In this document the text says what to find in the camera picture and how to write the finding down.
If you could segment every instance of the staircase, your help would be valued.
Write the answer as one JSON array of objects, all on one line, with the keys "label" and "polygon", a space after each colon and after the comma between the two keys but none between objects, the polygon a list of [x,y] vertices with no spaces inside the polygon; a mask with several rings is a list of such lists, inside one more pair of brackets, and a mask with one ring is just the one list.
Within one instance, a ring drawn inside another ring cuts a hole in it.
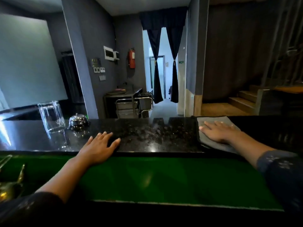
[{"label": "staircase", "polygon": [[251,115],[255,115],[257,92],[260,86],[250,85],[249,91],[239,91],[237,97],[229,97],[229,103]]}]

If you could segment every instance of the gray cleaning cloth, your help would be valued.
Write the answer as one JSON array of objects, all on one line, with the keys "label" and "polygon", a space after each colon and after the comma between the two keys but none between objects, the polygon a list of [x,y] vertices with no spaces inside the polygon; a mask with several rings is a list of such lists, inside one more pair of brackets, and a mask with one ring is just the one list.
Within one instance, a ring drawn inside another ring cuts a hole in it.
[{"label": "gray cleaning cloth", "polygon": [[[219,122],[224,122],[227,125],[233,124],[227,116],[224,116],[224,117],[200,117],[200,118],[197,118],[197,121],[198,121],[199,126],[206,126],[204,124],[205,121],[207,121],[207,122],[219,121]],[[231,145],[217,143],[215,141],[212,141],[201,131],[199,131],[199,136],[200,136],[200,141],[201,141],[202,145],[206,144],[214,149],[239,154]]]}]

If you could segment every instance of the ceiling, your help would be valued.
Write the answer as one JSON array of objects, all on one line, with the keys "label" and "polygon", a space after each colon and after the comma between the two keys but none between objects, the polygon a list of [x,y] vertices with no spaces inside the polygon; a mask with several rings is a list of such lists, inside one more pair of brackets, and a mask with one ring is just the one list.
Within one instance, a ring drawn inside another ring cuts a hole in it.
[{"label": "ceiling", "polygon": [[[11,5],[35,14],[55,13],[62,11],[61,0],[3,0]],[[112,16],[134,14],[172,7],[188,6],[190,0],[96,0]],[[252,0],[210,0],[210,5]]]},{"label": "ceiling", "polygon": [[3,0],[35,14],[55,13],[62,11],[61,0]]}]

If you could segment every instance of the green surface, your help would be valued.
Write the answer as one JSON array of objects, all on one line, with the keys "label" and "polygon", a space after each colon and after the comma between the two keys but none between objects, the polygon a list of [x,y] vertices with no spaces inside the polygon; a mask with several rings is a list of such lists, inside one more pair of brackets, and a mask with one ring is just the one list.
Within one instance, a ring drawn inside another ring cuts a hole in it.
[{"label": "green surface", "polygon": [[[69,158],[14,156],[2,168],[0,181],[15,181],[26,163],[25,193],[31,193]],[[94,200],[282,209],[262,176],[234,159],[112,157],[90,168],[79,187],[86,199]]]}]

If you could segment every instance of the forearm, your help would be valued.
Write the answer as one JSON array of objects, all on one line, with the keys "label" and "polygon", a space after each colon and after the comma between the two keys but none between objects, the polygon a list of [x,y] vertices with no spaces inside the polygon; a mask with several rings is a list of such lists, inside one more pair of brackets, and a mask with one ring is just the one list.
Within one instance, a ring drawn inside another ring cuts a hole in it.
[{"label": "forearm", "polygon": [[68,160],[61,170],[36,192],[51,192],[66,203],[87,168],[85,161],[79,161],[77,157],[74,157]]},{"label": "forearm", "polygon": [[252,164],[254,168],[257,167],[257,160],[263,153],[269,150],[274,150],[274,148],[254,140],[252,137],[241,131],[229,133],[226,140],[239,152],[240,155]]}]

